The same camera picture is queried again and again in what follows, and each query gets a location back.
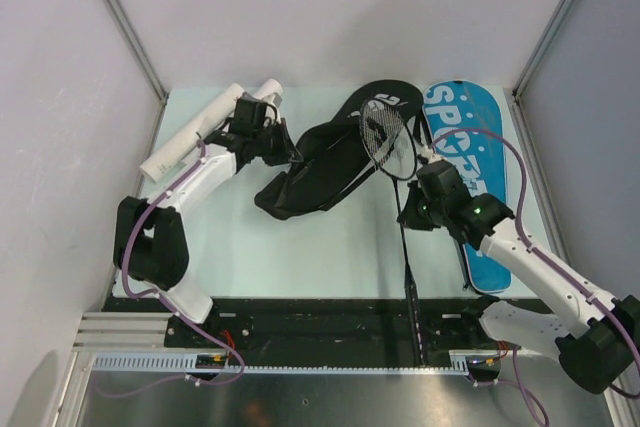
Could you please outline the black racket bag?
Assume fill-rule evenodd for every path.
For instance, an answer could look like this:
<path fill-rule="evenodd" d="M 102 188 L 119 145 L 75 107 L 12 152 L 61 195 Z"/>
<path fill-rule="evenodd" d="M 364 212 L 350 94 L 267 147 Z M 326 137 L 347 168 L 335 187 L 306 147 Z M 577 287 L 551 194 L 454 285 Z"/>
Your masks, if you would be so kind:
<path fill-rule="evenodd" d="M 422 93 L 402 81 L 384 79 L 356 89 L 328 121 L 309 128 L 296 147 L 303 161 L 274 177 L 254 197 L 256 207 L 278 220 L 328 211 L 373 173 L 360 137 L 359 111 L 367 103 L 385 105 L 407 121 L 418 114 Z"/>

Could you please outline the white shuttlecock tube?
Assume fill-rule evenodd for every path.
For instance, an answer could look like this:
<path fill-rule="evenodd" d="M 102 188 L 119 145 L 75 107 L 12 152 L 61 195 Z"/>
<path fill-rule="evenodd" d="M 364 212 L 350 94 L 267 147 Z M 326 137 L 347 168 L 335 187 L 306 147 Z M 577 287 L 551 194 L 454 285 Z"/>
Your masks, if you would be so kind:
<path fill-rule="evenodd" d="M 282 85 L 273 78 L 265 81 L 254 93 L 254 97 L 266 101 L 267 103 L 279 108 L 282 103 L 283 95 Z"/>

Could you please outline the black racket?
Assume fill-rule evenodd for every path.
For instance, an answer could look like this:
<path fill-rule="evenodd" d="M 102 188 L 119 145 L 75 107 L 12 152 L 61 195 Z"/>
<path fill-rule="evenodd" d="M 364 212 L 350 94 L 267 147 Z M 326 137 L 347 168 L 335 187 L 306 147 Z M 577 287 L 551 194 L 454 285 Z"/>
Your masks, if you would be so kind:
<path fill-rule="evenodd" d="M 405 228 L 401 224 L 402 212 L 399 183 L 410 181 L 417 171 L 416 149 L 409 128 L 398 110 L 382 100 L 367 100 L 361 106 L 360 137 L 377 171 L 391 179 L 404 261 L 404 292 L 408 308 L 411 343 L 416 367 L 427 364 L 424 334 L 422 332 L 419 296 L 410 265 Z"/>

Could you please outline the blue racket bag cover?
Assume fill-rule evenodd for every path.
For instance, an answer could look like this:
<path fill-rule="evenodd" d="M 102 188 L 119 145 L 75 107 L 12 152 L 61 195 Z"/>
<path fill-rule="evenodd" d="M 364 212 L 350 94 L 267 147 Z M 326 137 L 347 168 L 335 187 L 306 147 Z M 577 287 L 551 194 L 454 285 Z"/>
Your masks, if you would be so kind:
<path fill-rule="evenodd" d="M 436 144 L 437 152 L 456 166 L 470 193 L 490 193 L 507 200 L 504 145 L 484 130 L 503 134 L 499 97 L 487 87 L 465 80 L 431 85 L 424 92 L 423 115 L 435 139 L 457 130 Z M 499 294 L 511 286 L 511 273 L 498 262 L 474 250 L 457 246 L 464 286 L 479 294 Z"/>

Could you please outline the white cardboard tube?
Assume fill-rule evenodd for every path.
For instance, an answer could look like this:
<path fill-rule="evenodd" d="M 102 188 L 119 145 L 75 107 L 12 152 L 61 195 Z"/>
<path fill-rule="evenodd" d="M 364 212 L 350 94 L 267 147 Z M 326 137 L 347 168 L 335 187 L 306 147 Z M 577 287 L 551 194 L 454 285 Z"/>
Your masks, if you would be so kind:
<path fill-rule="evenodd" d="M 140 165 L 143 176 L 159 182 L 196 147 L 199 140 L 231 116 L 236 101 L 244 92 L 242 86 L 232 83 Z"/>

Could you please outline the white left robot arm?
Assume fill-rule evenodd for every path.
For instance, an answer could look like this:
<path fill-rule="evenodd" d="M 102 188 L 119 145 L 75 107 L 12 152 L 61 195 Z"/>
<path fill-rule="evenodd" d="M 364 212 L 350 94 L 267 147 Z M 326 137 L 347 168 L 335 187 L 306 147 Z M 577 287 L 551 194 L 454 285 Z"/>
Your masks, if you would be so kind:
<path fill-rule="evenodd" d="M 113 261 L 132 298 L 154 295 L 188 320 L 186 334 L 197 345 L 214 344 L 220 321 L 213 300 L 190 271 L 186 218 L 225 181 L 256 158 L 268 166 L 300 163 L 302 154 L 281 116 L 281 95 L 248 93 L 232 114 L 209 133 L 197 131 L 195 146 L 167 185 L 146 198 L 126 197 L 117 210 Z"/>

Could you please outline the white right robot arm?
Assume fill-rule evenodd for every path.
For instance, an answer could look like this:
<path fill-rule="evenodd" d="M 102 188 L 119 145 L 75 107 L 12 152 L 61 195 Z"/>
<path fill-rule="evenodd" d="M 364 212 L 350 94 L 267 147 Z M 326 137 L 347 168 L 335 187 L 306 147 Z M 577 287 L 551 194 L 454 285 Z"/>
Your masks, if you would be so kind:
<path fill-rule="evenodd" d="M 484 348 L 502 340 L 558 362 L 578 386 L 600 394 L 639 362 L 639 300 L 623 299 L 581 276 L 540 246 L 495 196 L 470 194 L 458 170 L 439 159 L 410 182 L 399 221 L 410 230 L 444 228 L 498 262 L 549 308 L 540 314 L 486 297 L 461 323 L 463 340 Z"/>

